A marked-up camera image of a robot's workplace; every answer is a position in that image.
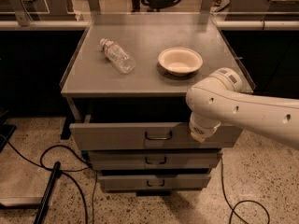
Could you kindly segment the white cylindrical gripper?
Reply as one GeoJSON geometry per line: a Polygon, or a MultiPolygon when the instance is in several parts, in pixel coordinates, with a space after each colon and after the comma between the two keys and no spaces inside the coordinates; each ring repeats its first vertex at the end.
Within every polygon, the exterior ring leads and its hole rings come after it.
{"type": "Polygon", "coordinates": [[[204,143],[206,138],[212,136],[220,126],[221,123],[218,120],[191,113],[189,128],[191,137],[197,142],[204,143]]]}

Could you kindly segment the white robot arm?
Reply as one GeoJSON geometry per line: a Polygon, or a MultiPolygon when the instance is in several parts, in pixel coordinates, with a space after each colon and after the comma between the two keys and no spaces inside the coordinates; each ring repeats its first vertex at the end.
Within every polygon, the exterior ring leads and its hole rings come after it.
{"type": "Polygon", "coordinates": [[[299,101],[248,95],[241,88],[239,74],[230,68],[191,86],[186,93],[191,136],[202,142],[224,122],[298,149],[299,101]]]}

